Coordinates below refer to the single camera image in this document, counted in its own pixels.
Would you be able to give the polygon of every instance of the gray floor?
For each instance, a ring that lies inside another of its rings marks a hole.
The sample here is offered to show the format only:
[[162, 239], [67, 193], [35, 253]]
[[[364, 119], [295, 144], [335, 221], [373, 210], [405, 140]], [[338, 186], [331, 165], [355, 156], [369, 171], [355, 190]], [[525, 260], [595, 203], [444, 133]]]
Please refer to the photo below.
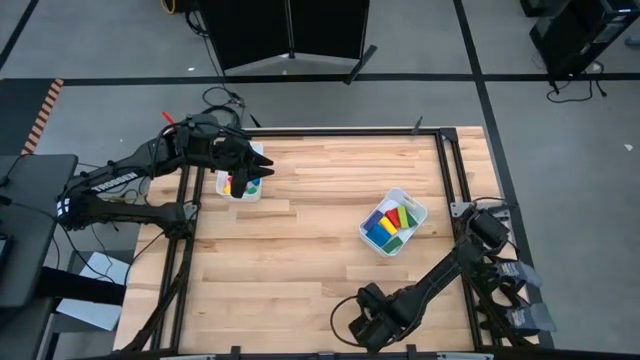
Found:
[[[26, 0], [0, 5], [0, 43]], [[464, 0], [482, 70], [542, 73], [517, 0]], [[600, 58], [609, 72], [640, 72], [640, 51], [623, 45], [640, 22]], [[369, 73], [470, 73], [450, 0], [372, 0], [368, 43], [380, 50]], [[344, 73], [349, 64], [280, 60], [238, 74]], [[153, 1], [41, 0], [0, 77], [143, 77], [213, 75], [202, 41], [181, 16]], [[639, 225], [640, 82], [604, 82], [606, 99], [554, 105], [545, 83], [487, 84], [522, 206], [542, 293], [558, 325], [558, 348], [640, 352], [640, 285], [634, 278]], [[174, 118], [204, 108], [205, 85], [64, 87], [38, 153], [75, 153], [101, 164], [133, 151]], [[264, 126], [484, 125], [472, 82], [243, 84], [240, 93]], [[586, 83], [563, 97], [582, 96]], [[211, 94], [220, 100], [220, 94]], [[138, 132], [130, 131], [136, 123]], [[634, 146], [632, 151], [625, 144]], [[96, 226], [110, 249], [133, 249], [137, 227]], [[74, 234], [97, 250], [91, 232]], [[69, 247], [58, 236], [63, 263]], [[55, 261], [52, 249], [47, 261]], [[112, 335], [73, 334], [56, 359], [107, 351]]]

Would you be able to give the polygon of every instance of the wooden table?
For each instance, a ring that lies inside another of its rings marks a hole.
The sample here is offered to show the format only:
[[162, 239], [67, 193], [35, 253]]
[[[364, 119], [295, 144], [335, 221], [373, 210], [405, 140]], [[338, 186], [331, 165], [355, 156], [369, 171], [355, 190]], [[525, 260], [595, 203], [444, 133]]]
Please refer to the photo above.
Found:
[[[483, 129], [457, 130], [472, 197], [499, 196]], [[232, 345], [243, 353], [361, 351], [333, 336], [329, 314], [336, 303], [372, 281], [386, 292], [410, 285], [453, 247], [434, 137], [255, 140], [276, 171], [264, 179], [259, 202], [227, 202], [215, 192], [215, 176], [206, 177], [180, 353], [229, 353]], [[149, 201], [175, 201], [179, 177], [154, 180]], [[408, 192], [429, 215], [398, 256], [382, 258], [359, 239], [358, 224], [392, 187]], [[137, 251], [159, 232], [143, 226]], [[162, 239], [134, 264], [115, 349], [155, 307], [166, 248]], [[343, 337], [351, 338], [347, 324], [358, 314], [355, 302], [336, 314]], [[170, 310], [167, 329], [172, 316]], [[406, 344], [419, 351], [473, 349], [460, 278], [429, 303], [419, 329], [384, 351], [405, 351]]]

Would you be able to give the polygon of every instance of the white plastic bin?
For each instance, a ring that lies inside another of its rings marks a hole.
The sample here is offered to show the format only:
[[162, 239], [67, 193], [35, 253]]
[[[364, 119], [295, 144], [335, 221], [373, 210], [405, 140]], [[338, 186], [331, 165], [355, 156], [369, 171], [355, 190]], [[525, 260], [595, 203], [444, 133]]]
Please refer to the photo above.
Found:
[[[258, 154], [264, 155], [264, 147], [262, 146], [262, 143], [251, 142], [251, 147]], [[242, 198], [236, 199], [233, 196], [227, 195], [224, 193], [224, 185], [227, 182], [227, 177], [229, 177], [229, 173], [226, 171], [220, 171], [220, 170], [218, 170], [217, 173], [218, 173], [218, 178], [216, 180], [216, 192], [220, 194], [223, 198], [229, 201], [236, 201], [236, 202], [256, 202], [260, 200], [260, 196], [262, 195], [262, 184], [264, 183], [263, 179], [260, 179], [260, 185], [258, 185], [258, 191], [256, 191], [255, 194], [245, 193], [244, 195], [242, 195]]]
[[[418, 223], [417, 226], [414, 226], [409, 229], [398, 229], [398, 233], [392, 236], [399, 237], [402, 240], [402, 245], [399, 248], [394, 250], [392, 253], [387, 254], [382, 248], [378, 247], [369, 237], [367, 237], [367, 232], [363, 228], [364, 224], [369, 220], [369, 218], [373, 215], [373, 213], [378, 210], [381, 213], [385, 213], [391, 209], [394, 209], [400, 205], [404, 205], [407, 208], [407, 212], [411, 214], [411, 216]], [[424, 221], [427, 220], [427, 208], [424, 207], [419, 202], [415, 201], [411, 196], [409, 196], [406, 192], [399, 188], [392, 188], [389, 190], [384, 199], [378, 204], [378, 206], [367, 216], [367, 218], [360, 224], [360, 238], [362, 241], [366, 242], [381, 256], [389, 257], [396, 256], [402, 250], [402, 248], [407, 244], [411, 236], [424, 224]]]

